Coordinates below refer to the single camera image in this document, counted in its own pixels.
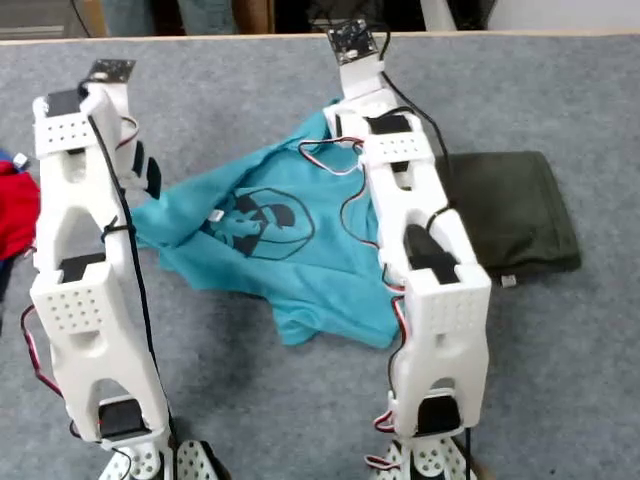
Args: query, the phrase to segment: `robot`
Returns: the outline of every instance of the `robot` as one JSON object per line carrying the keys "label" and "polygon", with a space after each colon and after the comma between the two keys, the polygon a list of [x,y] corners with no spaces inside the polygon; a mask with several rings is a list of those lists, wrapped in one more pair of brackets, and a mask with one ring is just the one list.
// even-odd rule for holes
{"label": "robot", "polygon": [[[374,421],[390,435],[390,446],[384,457],[366,462],[380,480],[475,479],[469,455],[453,437],[480,418],[491,282],[444,193],[420,119],[398,106],[385,82],[386,44],[379,53],[363,20],[328,35],[344,99],[324,113],[334,137],[359,139],[359,167],[379,223],[375,245],[383,280],[397,292],[392,303],[402,334],[389,361],[388,410]],[[114,452],[101,480],[223,480],[230,476],[206,442],[177,444],[155,364],[125,189],[157,197],[160,182],[129,113],[133,65],[97,61],[78,88],[33,104],[42,211],[34,254],[39,273],[30,294],[50,342],[55,382],[48,382],[64,399],[71,433]],[[294,206],[274,198],[237,199],[238,215],[251,220],[267,208],[286,226],[287,208]],[[69,251],[83,213],[102,230],[104,253]],[[289,250],[267,252],[260,250],[265,235],[271,233],[255,232],[249,243],[244,237],[225,241],[276,257],[305,241],[293,238]],[[431,250],[407,248],[416,241]],[[132,321],[140,312],[125,298],[134,280],[147,345]],[[102,379],[128,394],[100,398]]]}

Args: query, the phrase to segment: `gray floor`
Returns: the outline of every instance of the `gray floor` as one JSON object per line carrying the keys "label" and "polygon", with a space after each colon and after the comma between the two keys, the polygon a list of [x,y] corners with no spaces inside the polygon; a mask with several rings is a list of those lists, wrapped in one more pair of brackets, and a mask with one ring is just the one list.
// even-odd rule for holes
{"label": "gray floor", "polygon": [[[552,163],[584,267],[496,289],[478,456],[499,479],[637,478],[640,465],[640,37],[396,38],[388,71],[441,124],[453,152],[540,150]],[[0,145],[32,151],[31,101],[96,57],[139,60],[131,107],[165,183],[282,138],[339,94],[322,39],[92,42],[0,47]],[[269,305],[197,292],[143,252],[160,370],[183,432],[237,479],[365,478],[388,440],[389,351],[320,335],[278,343]],[[67,432],[30,372],[13,276],[0,338],[0,478],[95,479],[106,461]]]}

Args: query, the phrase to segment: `folded green fabric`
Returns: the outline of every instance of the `folded green fabric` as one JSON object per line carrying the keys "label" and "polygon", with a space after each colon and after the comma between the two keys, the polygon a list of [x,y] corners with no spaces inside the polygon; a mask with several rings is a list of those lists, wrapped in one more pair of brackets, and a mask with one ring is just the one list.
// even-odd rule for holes
{"label": "folded green fabric", "polygon": [[450,155],[438,164],[478,262],[492,276],[580,267],[580,251],[551,168],[540,152]]}

